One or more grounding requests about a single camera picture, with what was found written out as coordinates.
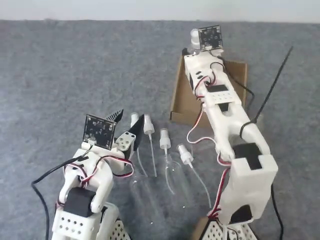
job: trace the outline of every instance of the black block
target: black block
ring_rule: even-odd
[[[259,161],[261,151],[255,143],[244,143],[232,147],[236,159],[246,158],[251,170],[262,169]]]
[[[91,211],[91,201],[95,195],[94,191],[74,187],[68,193],[63,210],[81,217],[90,217],[93,214]]]

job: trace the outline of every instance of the spray nozzle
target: spray nozzle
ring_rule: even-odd
[[[164,149],[165,155],[167,155],[168,149],[171,148],[169,133],[168,133],[168,129],[166,128],[162,128],[160,130],[160,148]]]
[[[182,143],[180,143],[176,149],[179,151],[180,154],[180,158],[183,162],[183,164],[185,165],[189,165],[190,168],[193,168],[192,166],[192,161],[194,160],[193,156],[191,155],[191,153],[187,150],[186,146]]]
[[[151,134],[153,134],[155,132],[155,128],[151,122],[151,118],[150,118],[149,114],[144,115],[143,132],[145,135],[149,135],[149,138],[151,137]]]

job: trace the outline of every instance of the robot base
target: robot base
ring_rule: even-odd
[[[202,231],[199,231],[201,226],[197,226],[195,232],[201,233],[200,236],[195,238],[193,235],[192,239],[198,240],[224,240],[223,229],[215,221],[207,219]],[[259,240],[254,234],[248,224],[237,224],[228,226],[228,236],[225,238],[227,240]]]
[[[115,221],[114,228],[110,233],[109,239],[110,240],[131,240],[121,220]]]

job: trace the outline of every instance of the white robotic arm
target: white robotic arm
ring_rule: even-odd
[[[113,175],[127,177],[132,174],[130,158],[138,148],[143,125],[142,115],[129,131],[110,144],[110,149],[91,145],[92,142],[99,143],[99,131],[91,136],[91,140],[82,143],[73,158],[87,156],[87,159],[70,163],[63,170],[65,182],[57,201],[53,240],[111,239],[119,218],[118,208],[106,202],[114,184]],[[131,166],[132,171],[123,173],[125,165]],[[122,222],[117,225],[122,226],[118,227],[121,238],[130,239]]]
[[[250,119],[225,73],[220,27],[194,29],[191,36],[196,50],[184,56],[185,74],[213,129],[217,154],[230,162],[224,172],[229,170],[228,184],[209,216],[224,226],[240,226],[261,217],[278,166],[257,125],[242,128]],[[232,146],[230,137],[241,129],[245,143]]]

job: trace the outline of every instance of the cardboard box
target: cardboard box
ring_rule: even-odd
[[[248,65],[243,62],[225,61],[225,67],[244,86],[247,86]],[[230,80],[238,96],[242,100],[242,105],[246,104],[246,90]],[[196,100],[192,92],[190,83],[185,74],[185,60],[180,58],[176,73],[174,92],[172,96],[169,119],[180,124],[193,125],[200,111],[200,101]],[[210,128],[210,123],[206,114],[203,114],[198,126]]]

